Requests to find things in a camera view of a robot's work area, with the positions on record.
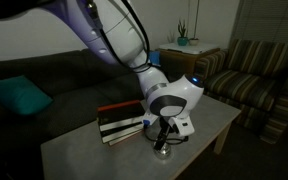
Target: stack of books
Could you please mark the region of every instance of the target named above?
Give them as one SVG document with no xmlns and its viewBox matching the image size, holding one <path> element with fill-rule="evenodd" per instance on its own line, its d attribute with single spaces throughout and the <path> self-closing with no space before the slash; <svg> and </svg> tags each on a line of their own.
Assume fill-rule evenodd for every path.
<svg viewBox="0 0 288 180">
<path fill-rule="evenodd" d="M 139 100 L 97 108 L 97 122 L 103 143 L 116 144 L 143 130 L 145 110 Z"/>
</svg>

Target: striped chair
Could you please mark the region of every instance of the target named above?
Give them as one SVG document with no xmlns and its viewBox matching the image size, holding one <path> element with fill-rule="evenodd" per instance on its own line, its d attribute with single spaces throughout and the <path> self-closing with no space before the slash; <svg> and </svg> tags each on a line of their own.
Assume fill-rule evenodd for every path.
<svg viewBox="0 0 288 180">
<path fill-rule="evenodd" d="M 288 43 L 235 39 L 198 60 L 205 94 L 242 110 L 234 121 L 268 143 L 288 125 Z"/>
</svg>

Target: potted plant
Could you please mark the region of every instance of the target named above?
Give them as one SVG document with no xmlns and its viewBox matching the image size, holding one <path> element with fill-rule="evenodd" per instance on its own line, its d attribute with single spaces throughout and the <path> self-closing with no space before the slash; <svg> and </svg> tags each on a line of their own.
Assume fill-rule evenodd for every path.
<svg viewBox="0 0 288 180">
<path fill-rule="evenodd" d="M 196 15 L 195 15 L 194 37 L 189 39 L 189 44 L 191 46 L 196 46 L 198 44 L 198 41 L 199 41 L 199 39 L 196 37 L 196 24 L 197 24 L 199 8 L 200 8 L 200 0 L 197 1 L 197 8 L 196 8 Z"/>
<path fill-rule="evenodd" d="M 177 25 L 178 32 L 180 33 L 180 37 L 177 38 L 177 44 L 179 46 L 186 46 L 188 42 L 187 34 L 186 34 L 186 26 L 185 26 L 185 20 L 183 22 L 179 20 Z"/>
</svg>

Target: plant pot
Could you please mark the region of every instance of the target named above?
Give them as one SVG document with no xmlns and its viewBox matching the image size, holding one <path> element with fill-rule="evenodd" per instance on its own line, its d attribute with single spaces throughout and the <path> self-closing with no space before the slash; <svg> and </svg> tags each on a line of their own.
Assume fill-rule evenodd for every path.
<svg viewBox="0 0 288 180">
<path fill-rule="evenodd" d="M 190 46 L 196 46 L 198 44 L 199 39 L 197 38 L 191 38 L 189 39 Z"/>
<path fill-rule="evenodd" d="M 186 46 L 187 42 L 188 42 L 188 38 L 187 37 L 178 37 L 177 38 L 177 44 L 179 46 Z"/>
</svg>

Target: white coffee table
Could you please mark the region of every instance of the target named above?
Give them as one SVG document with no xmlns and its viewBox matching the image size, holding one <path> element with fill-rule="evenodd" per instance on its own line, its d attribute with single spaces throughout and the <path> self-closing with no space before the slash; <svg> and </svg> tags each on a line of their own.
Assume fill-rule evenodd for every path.
<svg viewBox="0 0 288 180">
<path fill-rule="evenodd" d="M 166 160 L 155 156 L 152 143 L 141 133 L 111 147 L 103 144 L 92 122 L 41 145 L 45 180 L 175 178 L 216 138 L 214 151 L 221 152 L 239 113 L 203 95 L 191 112 L 195 133 L 188 142 L 172 146 Z M 158 122 L 154 128 L 152 136 L 159 132 Z"/>
</svg>

